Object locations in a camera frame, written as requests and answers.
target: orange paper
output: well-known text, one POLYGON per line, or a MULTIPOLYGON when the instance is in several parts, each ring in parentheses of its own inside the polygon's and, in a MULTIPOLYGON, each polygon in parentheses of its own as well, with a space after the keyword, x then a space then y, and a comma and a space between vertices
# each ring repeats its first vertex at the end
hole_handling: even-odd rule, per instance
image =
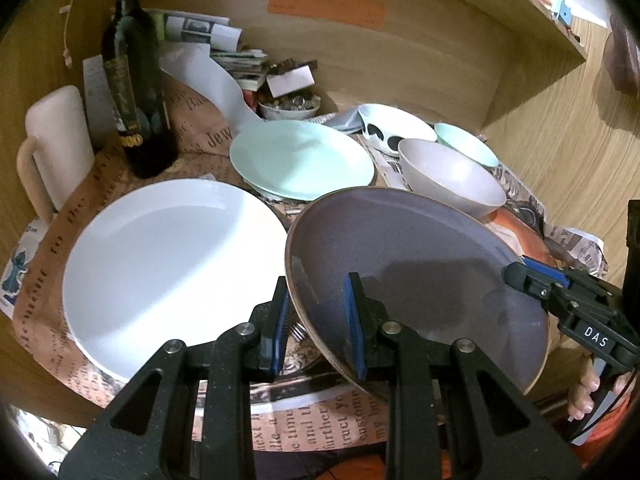
POLYGON ((382 30, 386 6, 379 0, 269 0, 269 12, 382 30))

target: metal bolt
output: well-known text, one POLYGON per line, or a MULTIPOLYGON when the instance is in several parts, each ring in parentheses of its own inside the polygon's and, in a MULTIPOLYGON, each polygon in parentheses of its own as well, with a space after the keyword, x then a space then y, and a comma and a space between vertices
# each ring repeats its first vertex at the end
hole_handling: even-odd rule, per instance
POLYGON ((179 339, 171 339, 171 341, 167 341, 166 343, 164 343, 164 346, 162 348, 164 348, 164 351, 168 354, 175 354, 176 352, 182 350, 183 346, 183 342, 179 339))
POLYGON ((385 334, 398 334, 402 330, 402 326, 397 321, 387 321, 383 323, 382 330, 385 334))
POLYGON ((471 354, 476 349, 476 344, 471 339, 458 339, 456 346, 463 354, 471 354))
POLYGON ((245 321, 244 323, 240 323, 238 326, 236 326, 236 332, 238 332, 240 335, 249 335, 254 333, 255 330, 255 326, 253 323, 249 323, 248 321, 245 321))

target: gray plate with brown rim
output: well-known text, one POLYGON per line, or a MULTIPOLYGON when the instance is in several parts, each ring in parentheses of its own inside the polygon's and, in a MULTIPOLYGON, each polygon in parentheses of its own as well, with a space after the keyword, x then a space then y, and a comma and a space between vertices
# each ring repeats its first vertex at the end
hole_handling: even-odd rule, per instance
POLYGON ((344 355, 342 288, 358 272, 391 319, 446 344, 474 341, 523 392, 546 360, 540 304, 504 284, 519 257, 480 222, 414 193, 357 187, 319 198, 287 237, 287 285, 300 319, 329 362, 370 393, 344 355))

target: dark glass bottle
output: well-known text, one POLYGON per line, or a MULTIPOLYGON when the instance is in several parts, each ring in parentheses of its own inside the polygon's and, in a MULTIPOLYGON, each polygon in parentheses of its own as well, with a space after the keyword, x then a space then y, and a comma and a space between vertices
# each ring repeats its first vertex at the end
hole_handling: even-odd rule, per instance
POLYGON ((116 0, 102 36, 102 61, 120 140, 140 178, 156 176, 178 156, 162 98, 158 49, 154 20, 140 0, 116 0))

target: human hand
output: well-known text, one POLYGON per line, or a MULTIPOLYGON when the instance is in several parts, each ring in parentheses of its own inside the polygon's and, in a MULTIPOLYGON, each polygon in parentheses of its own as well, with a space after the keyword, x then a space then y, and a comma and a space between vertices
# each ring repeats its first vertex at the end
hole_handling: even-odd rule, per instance
MULTIPOLYGON (((620 375, 616 379, 612 391, 619 395, 626 384, 631 379, 632 372, 620 375)), ((636 386, 636 380, 626 390, 625 396, 614 406, 617 408, 626 397, 628 397, 636 386)), ((574 384, 569 390, 569 415, 577 420, 581 420, 585 414, 593 411, 593 400, 590 395, 600 387, 600 378, 596 375, 593 368, 593 360, 591 356, 583 357, 582 366, 580 367, 580 381, 574 384)))

